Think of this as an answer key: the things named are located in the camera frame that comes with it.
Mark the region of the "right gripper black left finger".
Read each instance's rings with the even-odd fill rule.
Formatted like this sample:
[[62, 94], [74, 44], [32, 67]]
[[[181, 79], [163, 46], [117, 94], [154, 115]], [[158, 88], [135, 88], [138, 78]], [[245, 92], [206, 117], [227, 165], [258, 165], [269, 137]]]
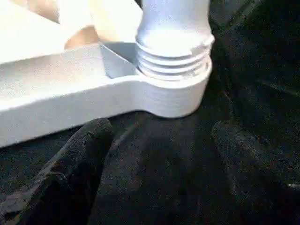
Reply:
[[2, 225], [85, 225], [114, 131], [108, 119], [81, 127], [19, 192], [0, 202]]

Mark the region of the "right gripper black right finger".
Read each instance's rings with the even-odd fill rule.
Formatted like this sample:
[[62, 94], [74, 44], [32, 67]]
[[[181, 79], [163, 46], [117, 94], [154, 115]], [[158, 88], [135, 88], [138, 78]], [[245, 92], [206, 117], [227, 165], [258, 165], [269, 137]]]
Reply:
[[247, 225], [298, 225], [300, 169], [230, 121], [216, 123], [212, 137], [241, 221]]

